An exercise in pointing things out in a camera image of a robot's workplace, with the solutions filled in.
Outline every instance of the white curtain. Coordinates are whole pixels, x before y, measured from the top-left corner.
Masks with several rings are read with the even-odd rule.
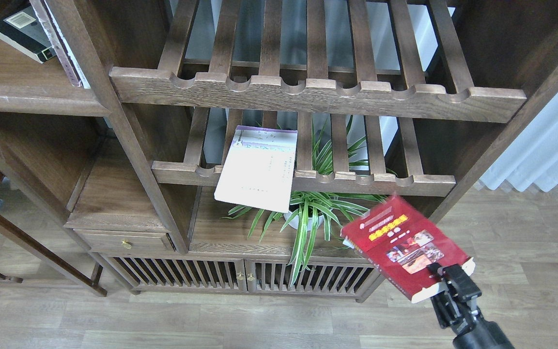
[[[558,93],[480,179],[494,190],[504,181],[524,191],[558,185]]]

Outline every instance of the white pot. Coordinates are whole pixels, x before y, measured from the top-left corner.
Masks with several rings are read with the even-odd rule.
[[[287,221],[290,216],[292,216],[292,211],[288,211],[288,213],[283,214],[283,218],[285,218],[285,220]],[[296,217],[292,218],[292,220],[288,223],[290,224],[290,227],[294,228],[294,229],[298,229],[298,223],[300,222],[301,217],[299,215],[296,215]],[[311,226],[313,225],[313,218],[309,218],[307,220],[307,231],[311,230]],[[317,228],[320,227],[320,225],[322,225],[322,223],[324,223],[324,216],[318,216],[318,226]]]

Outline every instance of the drawer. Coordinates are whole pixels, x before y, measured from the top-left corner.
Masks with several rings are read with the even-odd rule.
[[[122,232],[111,230],[75,229],[92,248],[93,252],[165,252],[173,251],[173,245],[165,233]]]

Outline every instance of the white book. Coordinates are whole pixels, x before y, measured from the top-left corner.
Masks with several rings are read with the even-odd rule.
[[[288,212],[296,131],[238,126],[215,190],[215,200]]]

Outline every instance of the wooden floor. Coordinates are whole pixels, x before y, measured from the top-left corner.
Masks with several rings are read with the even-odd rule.
[[[8,219],[35,230],[80,268],[91,264],[20,193],[0,188],[0,196],[6,196]],[[483,290],[479,300],[487,320],[498,322],[518,349],[558,348],[558,192],[471,190],[440,227],[475,257],[474,280]],[[48,272],[22,253],[0,238],[0,268],[8,269],[0,271],[25,277]],[[0,349],[452,348],[452,333],[438,327],[431,305],[411,305],[386,282],[363,304],[161,292],[132,296],[108,276],[104,287],[107,298],[76,289],[0,287]]]

